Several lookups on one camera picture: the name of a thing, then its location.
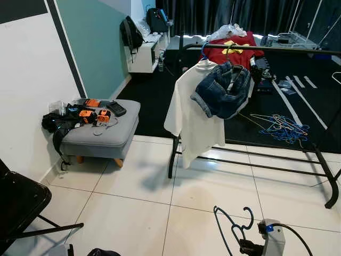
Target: black chair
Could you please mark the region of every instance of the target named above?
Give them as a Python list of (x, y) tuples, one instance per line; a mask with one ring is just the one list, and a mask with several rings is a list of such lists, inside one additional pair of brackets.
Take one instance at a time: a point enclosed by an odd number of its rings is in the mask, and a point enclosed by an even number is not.
[[(84, 226), (83, 223), (78, 223), (61, 227), (39, 215), (51, 197), (51, 192), (46, 186), (10, 171), (0, 159), (0, 255), (18, 238)], [(54, 228), (24, 232), (36, 217)]]

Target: wooden ottoman leg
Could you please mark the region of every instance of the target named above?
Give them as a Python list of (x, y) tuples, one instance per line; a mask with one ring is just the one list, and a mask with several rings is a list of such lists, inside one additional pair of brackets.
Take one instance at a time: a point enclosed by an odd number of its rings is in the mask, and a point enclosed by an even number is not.
[(76, 156), (76, 160), (78, 164), (81, 164), (82, 162), (84, 162), (84, 156)]
[(123, 166), (123, 161), (122, 161), (122, 159), (114, 158), (113, 160), (114, 160), (115, 163), (118, 165), (118, 167), (122, 168), (122, 166)]

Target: blue wire hanger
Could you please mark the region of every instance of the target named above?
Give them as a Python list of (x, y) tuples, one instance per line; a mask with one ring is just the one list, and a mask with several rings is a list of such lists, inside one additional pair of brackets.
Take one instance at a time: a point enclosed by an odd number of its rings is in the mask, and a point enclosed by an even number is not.
[(203, 44), (202, 47), (201, 47), (201, 55), (202, 55), (201, 60), (208, 60), (208, 57), (204, 54), (204, 48), (205, 48), (206, 44), (208, 44), (208, 42)]

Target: plastic bag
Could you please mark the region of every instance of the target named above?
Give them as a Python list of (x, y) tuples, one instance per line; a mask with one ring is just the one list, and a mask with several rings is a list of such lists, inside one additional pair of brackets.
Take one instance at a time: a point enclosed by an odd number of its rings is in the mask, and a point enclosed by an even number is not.
[(63, 116), (66, 113), (66, 104), (60, 100), (50, 103), (48, 105), (48, 111), (50, 113), (56, 113)]
[(231, 25), (222, 25), (220, 29), (210, 35), (206, 40), (212, 41), (223, 38), (230, 38), (231, 36), (246, 36), (246, 32), (243, 28), (240, 28), (238, 24)]
[(286, 88), (286, 89), (291, 88), (291, 84), (289, 83), (289, 81), (286, 81), (286, 80), (279, 81), (278, 86), (282, 88)]
[(280, 90), (286, 93), (287, 95), (292, 95), (296, 93), (295, 91), (287, 89), (287, 88), (281, 88)]
[(137, 29), (141, 32), (143, 38), (150, 34), (150, 27), (145, 20), (138, 20), (135, 22)]

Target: orange device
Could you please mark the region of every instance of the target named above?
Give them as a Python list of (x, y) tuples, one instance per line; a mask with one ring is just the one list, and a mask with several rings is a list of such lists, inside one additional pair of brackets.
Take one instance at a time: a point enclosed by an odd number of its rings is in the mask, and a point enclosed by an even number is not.
[(84, 105), (87, 105), (88, 107), (98, 107), (100, 105), (100, 102), (95, 99), (87, 99), (84, 102)]
[(94, 111), (90, 110), (82, 110), (79, 113), (79, 116), (82, 117), (84, 123), (86, 124), (92, 124), (97, 119), (97, 114)]
[(111, 112), (108, 110), (100, 110), (97, 121), (101, 123), (108, 123), (110, 120)]

